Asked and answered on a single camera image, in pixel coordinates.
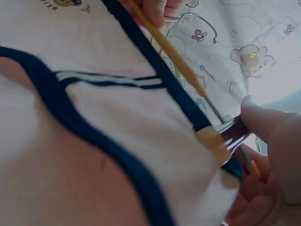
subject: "white fabric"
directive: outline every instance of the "white fabric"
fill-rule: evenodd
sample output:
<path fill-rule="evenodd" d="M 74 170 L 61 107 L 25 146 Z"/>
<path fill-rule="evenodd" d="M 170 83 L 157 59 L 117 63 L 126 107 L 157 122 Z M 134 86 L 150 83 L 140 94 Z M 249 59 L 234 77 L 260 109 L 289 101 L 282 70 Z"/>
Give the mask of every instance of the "white fabric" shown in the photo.
<path fill-rule="evenodd" d="M 38 55 L 54 70 L 154 74 L 100 0 L 68 7 L 0 0 L 0 46 Z M 0 72 L 31 87 L 14 63 L 3 61 Z M 148 225 L 114 161 L 57 123 L 32 88 L 0 79 L 1 225 Z M 239 182 L 218 169 L 165 90 L 79 83 L 68 93 L 89 122 L 154 173 L 178 225 L 219 226 Z"/>
<path fill-rule="evenodd" d="M 246 95 L 261 104 L 300 87 L 300 0 L 189 0 L 187 11 L 215 28 L 217 44 L 213 44 L 213 30 L 196 16 L 176 23 L 168 39 L 206 85 L 209 98 L 225 120 L 240 114 Z M 201 37 L 200 31 L 206 36 L 194 40 L 192 36 Z M 257 51 L 261 52 L 254 61 L 258 64 L 249 74 L 246 57 Z M 194 95 L 193 89 L 187 87 L 187 91 Z M 204 105 L 211 118 L 210 107 Z"/>
<path fill-rule="evenodd" d="M 148 225 L 114 161 L 66 131 L 31 88 L 9 81 L 30 87 L 11 60 L 0 59 L 0 71 L 1 225 Z M 239 181 L 218 168 L 164 89 L 80 82 L 67 91 L 88 122 L 146 164 L 177 225 L 220 225 Z"/>
<path fill-rule="evenodd" d="M 154 74 L 100 0 L 55 1 L 0 0 L 0 46 L 38 55 L 55 70 Z"/>

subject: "white stripe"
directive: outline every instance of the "white stripe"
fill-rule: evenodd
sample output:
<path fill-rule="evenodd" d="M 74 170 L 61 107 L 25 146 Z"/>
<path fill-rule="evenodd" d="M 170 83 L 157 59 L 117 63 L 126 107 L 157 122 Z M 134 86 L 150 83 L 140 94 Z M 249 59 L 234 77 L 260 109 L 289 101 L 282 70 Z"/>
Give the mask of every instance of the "white stripe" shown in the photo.
<path fill-rule="evenodd" d="M 90 74 L 81 74 L 81 73 L 71 73 L 71 72 L 59 72 L 56 74 L 56 77 L 59 81 L 62 81 L 64 79 L 68 78 L 77 78 L 77 79 L 83 79 L 86 81 L 91 82 L 115 82 L 117 84 L 133 84 L 136 86 L 152 86 L 152 85 L 159 85 L 162 83 L 162 80 L 160 78 L 152 78 L 148 80 L 134 80 L 131 78 L 116 78 L 109 75 L 90 75 Z"/>

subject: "navy blue trim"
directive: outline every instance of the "navy blue trim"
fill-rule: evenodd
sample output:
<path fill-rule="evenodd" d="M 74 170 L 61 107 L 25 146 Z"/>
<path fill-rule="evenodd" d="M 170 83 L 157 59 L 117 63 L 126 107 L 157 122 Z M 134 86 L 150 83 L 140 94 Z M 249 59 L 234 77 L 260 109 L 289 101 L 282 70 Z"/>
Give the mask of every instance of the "navy blue trim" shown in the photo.
<path fill-rule="evenodd" d="M 45 106 L 62 125 L 81 139 L 101 148 L 116 161 L 132 181 L 151 225 L 175 225 L 151 172 L 123 147 L 93 128 L 79 115 L 60 86 L 55 73 L 36 57 L 18 50 L 0 47 L 0 57 L 16 60 L 24 68 Z"/>

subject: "fabric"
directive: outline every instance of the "fabric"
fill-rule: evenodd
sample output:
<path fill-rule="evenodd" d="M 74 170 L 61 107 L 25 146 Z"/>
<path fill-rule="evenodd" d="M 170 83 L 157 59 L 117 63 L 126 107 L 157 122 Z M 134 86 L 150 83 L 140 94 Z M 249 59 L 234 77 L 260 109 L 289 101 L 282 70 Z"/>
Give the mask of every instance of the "fabric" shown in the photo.
<path fill-rule="evenodd" d="M 1 225 L 221 223 L 241 168 L 197 141 L 209 122 L 143 36 L 123 27 L 154 70 L 99 1 L 0 9 L 0 45 L 60 70 L 0 48 Z"/>
<path fill-rule="evenodd" d="M 21 52 L 0 56 L 3 225 L 221 223 L 239 179 L 218 168 L 166 89 L 102 86 Z M 86 80 L 66 87 L 71 77 Z"/>
<path fill-rule="evenodd" d="M 225 121 L 240 113 L 246 95 L 261 104 L 300 87 L 299 0 L 189 0 L 187 11 L 213 26 L 217 44 L 212 28 L 196 16 L 175 23 L 168 39 L 198 74 Z M 212 123 L 218 123 L 195 90 L 189 85 L 186 90 Z"/>

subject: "bedsheet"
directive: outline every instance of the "bedsheet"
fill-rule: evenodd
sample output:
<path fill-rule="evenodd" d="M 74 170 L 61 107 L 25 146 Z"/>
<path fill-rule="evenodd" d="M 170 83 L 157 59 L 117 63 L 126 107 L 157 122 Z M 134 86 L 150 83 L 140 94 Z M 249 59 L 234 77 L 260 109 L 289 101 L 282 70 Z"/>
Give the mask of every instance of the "bedsheet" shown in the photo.
<path fill-rule="evenodd" d="M 202 16 L 212 28 L 186 15 L 172 26 L 168 39 L 224 120 L 240 113 L 246 95 L 261 103 L 300 87 L 301 0 L 189 0 L 183 12 Z M 208 104 L 180 80 L 212 123 L 219 123 Z"/>

